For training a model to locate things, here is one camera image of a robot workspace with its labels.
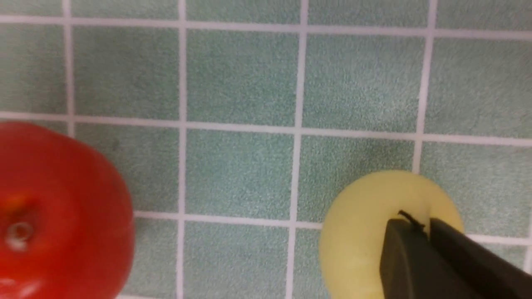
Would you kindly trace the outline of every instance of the tomato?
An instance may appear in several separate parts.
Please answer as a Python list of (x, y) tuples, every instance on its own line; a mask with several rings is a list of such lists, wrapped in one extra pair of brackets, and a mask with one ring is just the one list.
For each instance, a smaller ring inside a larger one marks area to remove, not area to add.
[(1, 299), (115, 298), (134, 243), (129, 192), (102, 154), (0, 122)]

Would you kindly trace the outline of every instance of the yellow disc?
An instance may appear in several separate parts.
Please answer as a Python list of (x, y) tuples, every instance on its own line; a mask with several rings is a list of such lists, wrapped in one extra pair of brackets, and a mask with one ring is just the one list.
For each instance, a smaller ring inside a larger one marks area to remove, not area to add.
[(383, 299), (379, 267), (389, 219), (411, 214), (430, 231), (440, 218), (463, 232), (452, 200), (434, 182), (406, 171), (382, 171), (347, 186), (327, 212), (320, 265), (331, 299)]

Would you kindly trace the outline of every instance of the tomato stem scar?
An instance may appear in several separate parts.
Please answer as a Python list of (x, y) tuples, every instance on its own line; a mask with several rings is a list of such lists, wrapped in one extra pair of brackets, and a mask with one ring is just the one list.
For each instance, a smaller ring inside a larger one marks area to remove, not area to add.
[(23, 252), (28, 247), (28, 239), (33, 235), (34, 229), (27, 222), (17, 222), (7, 229), (5, 242), (13, 251)]

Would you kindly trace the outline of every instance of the textured tile surface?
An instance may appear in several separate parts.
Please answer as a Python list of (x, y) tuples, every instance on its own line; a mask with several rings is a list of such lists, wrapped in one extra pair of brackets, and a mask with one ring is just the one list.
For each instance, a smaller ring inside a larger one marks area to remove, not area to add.
[(294, 125), (297, 35), (191, 30), (187, 38), (189, 120)]
[(179, 118), (178, 32), (75, 27), (76, 112)]
[(187, 19), (243, 23), (299, 23), (301, 0), (187, 1)]
[(481, 244), (491, 252), (507, 260), (519, 269), (525, 265), (526, 246), (514, 246), (503, 244)]
[(0, 24), (0, 110), (65, 113), (63, 28)]
[(293, 137), (190, 130), (187, 213), (288, 219)]
[(320, 233), (314, 229), (298, 229), (296, 232), (293, 299), (329, 298), (318, 259)]
[(303, 136), (297, 219), (323, 222), (344, 187), (371, 172), (412, 169), (413, 142)]
[(285, 298), (288, 229), (185, 224), (185, 299)]
[(532, 30), (530, 0), (438, 1), (437, 27)]
[(309, 24), (425, 27), (427, 0), (309, 0)]
[(31, 123), (34, 123), (38, 126), (45, 127), (47, 129), (50, 129), (52, 131), (55, 131), (59, 134), (66, 135), (68, 134), (67, 130), (67, 123), (62, 121), (41, 121), (41, 120), (34, 120), (31, 121)]
[(136, 210), (177, 212), (178, 129), (76, 125), (77, 139), (102, 152), (120, 171)]
[(123, 294), (158, 299), (176, 297), (175, 221), (136, 219), (135, 261)]
[(177, 0), (70, 0), (72, 15), (86, 18), (177, 19)]
[(309, 36), (303, 126), (415, 131), (424, 41)]
[(532, 137), (532, 43), (436, 39), (425, 132)]
[(62, 16), (61, 0), (2, 0), (0, 14)]
[(528, 237), (532, 148), (425, 143), (421, 173), (450, 195), (467, 233)]

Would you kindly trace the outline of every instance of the white grout line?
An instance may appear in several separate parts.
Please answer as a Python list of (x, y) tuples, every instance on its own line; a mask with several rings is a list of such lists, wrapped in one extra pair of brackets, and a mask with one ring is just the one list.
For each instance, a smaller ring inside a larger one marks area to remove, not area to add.
[(467, 236), (477, 243), (532, 246), (532, 239), (530, 238), (497, 237), (485, 235)]
[(491, 40), (532, 40), (532, 31), (493, 31), (468, 29), (436, 29), (436, 37), (474, 38)]
[(309, 25), (306, 30), (310, 34), (331, 34), (331, 35), (384, 35), (384, 36), (422, 37), (427, 34), (426, 28), (401, 28), (401, 27), (377, 27), (377, 26)]
[(375, 131), (351, 131), (338, 129), (301, 128), (301, 134), (310, 136), (331, 136), (347, 138), (374, 138), (390, 140), (414, 140), (414, 133), (394, 133)]
[(309, 0), (301, 0), (299, 49), (297, 54), (297, 81), (295, 102), (294, 154), (292, 156), (292, 184), (290, 187), (290, 220), (288, 229), (288, 252), (286, 264), (286, 299), (294, 292), (294, 263), (296, 248), (297, 197), (300, 175), (301, 127), (303, 126), (303, 101), (305, 93), (306, 38), (309, 18)]
[[(119, 26), (119, 27), (156, 27), (179, 28), (177, 20), (148, 19), (102, 19), (71, 18), (67, 20), (54, 16), (0, 15), (0, 23), (56, 24), (69, 23), (81, 26)], [(264, 23), (227, 23), (186, 21), (188, 29), (260, 31), (260, 32), (301, 32), (299, 24), (264, 24)], [(310, 34), (345, 34), (345, 35), (387, 35), (387, 36), (426, 36), (426, 28), (370, 27), (370, 26), (328, 26), (308, 25), (305, 31)], [(491, 40), (532, 40), (532, 31), (436, 29), (435, 37), (476, 38)]]
[(135, 211), (135, 217), (163, 220), (179, 220), (180, 218), (182, 218), (178, 213), (151, 211)]
[(233, 132), (295, 134), (294, 127), (259, 126), (255, 124), (187, 122), (187, 129), (220, 130)]
[(74, 49), (72, 41), (72, 26), (68, 24), (68, 20), (70, 20), (72, 17), (70, 0), (63, 0), (63, 16), (64, 19), (67, 20), (67, 22), (63, 25), (66, 113), (68, 115), (68, 135), (74, 138)]
[(229, 23), (229, 22), (197, 22), (187, 21), (187, 29), (230, 30), (230, 31), (255, 31), (255, 32), (283, 32), (298, 33), (301, 31), (299, 24), (258, 24), (258, 23)]
[(129, 295), (119, 295), (116, 299), (156, 299), (152, 297), (139, 297), (139, 296), (129, 296)]
[(187, 29), (186, 1), (178, 0), (179, 11), (179, 195), (177, 229), (177, 263), (176, 263), (176, 293), (177, 299), (185, 297), (185, 196), (187, 173)]
[(434, 30), (436, 28), (436, 14), (438, 0), (429, 0), (427, 16), (427, 35), (425, 37), (425, 54), (421, 68), (421, 84), (419, 86), (418, 120), (415, 130), (414, 155), (412, 159), (412, 172), (419, 174), (421, 166), (421, 151), (423, 148), (423, 131), (425, 129), (425, 112), (429, 94), (430, 62), (434, 45)]
[[(532, 212), (530, 213), (530, 224), (528, 226), (528, 237), (530, 238), (530, 240), (532, 240)], [(527, 248), (523, 270), (528, 274), (532, 274), (532, 244), (530, 244), (530, 246)]]
[(11, 112), (0, 111), (0, 119), (9, 120), (44, 120), (44, 121), (64, 121), (67, 122), (69, 117), (66, 114), (44, 114), (30, 112)]
[(115, 118), (115, 117), (93, 117), (86, 115), (75, 115), (75, 122), (96, 123), (96, 124), (118, 124), (122, 126), (141, 126), (141, 127), (163, 127), (163, 128), (180, 128), (181, 122), (177, 120), (154, 120), (140, 118)]
[(230, 224), (230, 225), (290, 227), (289, 220), (254, 219), (254, 218), (243, 218), (243, 217), (225, 217), (225, 216), (195, 215), (195, 214), (185, 214), (183, 219), (185, 221), (223, 223), (223, 224)]
[[(212, 215), (197, 215), (179, 213), (162, 213), (162, 212), (148, 212), (135, 211), (135, 217), (150, 218), (150, 219), (164, 219), (173, 221), (192, 221), (192, 222), (208, 222), (229, 225), (253, 225), (253, 226), (267, 226), (267, 227), (285, 227), (298, 229), (316, 229), (322, 228), (321, 223), (305, 222), (305, 221), (291, 221), (291, 220), (275, 220), (275, 219), (256, 219), (243, 217), (226, 217), (226, 216), (212, 216)], [(487, 236), (467, 234), (469, 238), (477, 243), (484, 244), (503, 244), (503, 245), (518, 245), (518, 246), (532, 246), (532, 238), (515, 238), (515, 237), (501, 237), (501, 236)]]
[(489, 136), (423, 134), (423, 141), (477, 144), (477, 145), (508, 145), (508, 146), (532, 147), (532, 139), (489, 137)]
[[(44, 121), (64, 121), (69, 120), (65, 114), (42, 114), (28, 112), (11, 112), (0, 111), (0, 119), (9, 120), (44, 120)], [(183, 123), (177, 120), (154, 120), (154, 119), (137, 119), (137, 118), (117, 118), (117, 117), (93, 117), (86, 115), (75, 115), (73, 117), (76, 123), (98, 123), (98, 124), (117, 124), (122, 126), (147, 126), (163, 128), (181, 128)], [(296, 134), (294, 127), (275, 127), (275, 126), (257, 126), (253, 124), (233, 124), (233, 123), (215, 123), (215, 122), (185, 122), (187, 129), (202, 130), (221, 130), (234, 132), (255, 132), (255, 133), (272, 133), (272, 134)], [(394, 133), (394, 132), (375, 132), (375, 131), (350, 131), (339, 129), (319, 129), (319, 128), (301, 128), (300, 132), (306, 136), (330, 136), (346, 138), (373, 138), (389, 140), (415, 140), (415, 133)], [(441, 143), (459, 143), (475, 145), (503, 145), (517, 147), (532, 147), (532, 138), (509, 138), (509, 137), (490, 137), (490, 136), (467, 136), (467, 135), (443, 135), (427, 134), (422, 135), (424, 142), (441, 142)]]

